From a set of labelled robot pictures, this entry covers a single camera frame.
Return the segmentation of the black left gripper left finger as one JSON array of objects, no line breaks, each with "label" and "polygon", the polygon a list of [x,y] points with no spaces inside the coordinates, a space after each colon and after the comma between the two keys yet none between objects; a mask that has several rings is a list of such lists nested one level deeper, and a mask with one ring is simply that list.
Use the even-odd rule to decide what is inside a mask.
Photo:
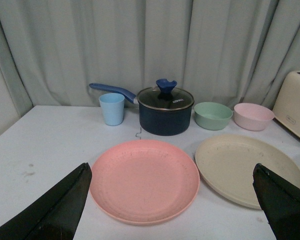
[{"label": "black left gripper left finger", "polygon": [[72,240],[92,180],[82,163],[26,209],[0,226],[0,240]]}]

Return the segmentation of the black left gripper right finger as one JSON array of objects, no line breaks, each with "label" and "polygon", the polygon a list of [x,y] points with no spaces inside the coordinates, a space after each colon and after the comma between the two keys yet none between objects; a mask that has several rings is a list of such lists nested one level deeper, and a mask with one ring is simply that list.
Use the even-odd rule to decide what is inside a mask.
[{"label": "black left gripper right finger", "polygon": [[277,240],[300,240],[300,188],[258,163],[253,188]]}]

